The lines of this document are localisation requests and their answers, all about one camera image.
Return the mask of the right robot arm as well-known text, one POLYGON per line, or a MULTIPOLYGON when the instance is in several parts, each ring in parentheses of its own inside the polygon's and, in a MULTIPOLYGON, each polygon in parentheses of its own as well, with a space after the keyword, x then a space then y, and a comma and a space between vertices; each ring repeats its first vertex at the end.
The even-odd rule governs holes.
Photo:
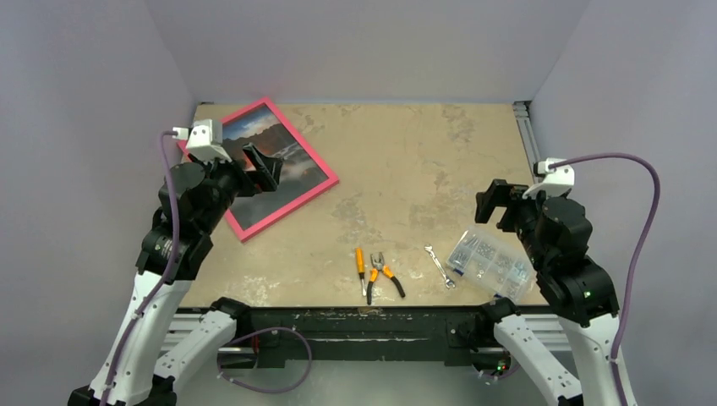
POLYGON ((532 196, 528 186, 503 179, 493 180, 476 201, 478 223, 488 222, 495 208, 505 208, 497 227, 517 235, 537 272, 540 292, 556 315, 576 325, 583 336, 592 327, 611 333, 599 349, 601 359, 592 364, 594 375, 606 378, 602 387, 612 390, 618 404, 630 404, 634 396, 619 366, 620 307, 612 279, 587 255, 593 226, 584 207, 566 194, 550 197, 540 191, 532 196))

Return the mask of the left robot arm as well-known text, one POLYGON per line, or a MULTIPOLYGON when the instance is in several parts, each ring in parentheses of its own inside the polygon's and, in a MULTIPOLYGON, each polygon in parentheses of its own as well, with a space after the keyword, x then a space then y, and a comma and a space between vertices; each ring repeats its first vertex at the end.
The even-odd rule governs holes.
POLYGON ((129 306, 105 364, 90 384, 73 390, 70 405, 174 405, 186 364, 218 339, 202 332, 180 349, 178 360, 160 360, 161 347, 181 300, 213 247, 211 235, 238 197, 277 190, 283 160, 253 144, 238 159, 213 151, 207 160, 192 152, 170 165, 161 154, 161 202, 135 263, 129 306))

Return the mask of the yellow handled screwdriver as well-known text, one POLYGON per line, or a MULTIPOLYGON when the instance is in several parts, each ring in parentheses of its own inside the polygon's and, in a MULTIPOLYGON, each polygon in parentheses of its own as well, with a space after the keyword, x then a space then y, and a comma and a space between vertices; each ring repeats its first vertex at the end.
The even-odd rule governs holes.
POLYGON ((367 288, 365 281, 364 257, 363 251, 360 248, 355 249, 355 260, 359 281, 361 282, 362 295, 365 297, 367 295, 367 288))

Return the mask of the pink picture frame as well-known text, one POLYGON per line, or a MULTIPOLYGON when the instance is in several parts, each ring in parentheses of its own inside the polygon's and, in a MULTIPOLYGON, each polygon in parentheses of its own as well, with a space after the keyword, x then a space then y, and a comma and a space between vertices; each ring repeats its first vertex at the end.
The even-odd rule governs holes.
POLYGON ((338 181, 267 99, 170 134, 188 160, 168 174, 160 211, 190 242, 208 239, 221 218, 245 241, 338 181))

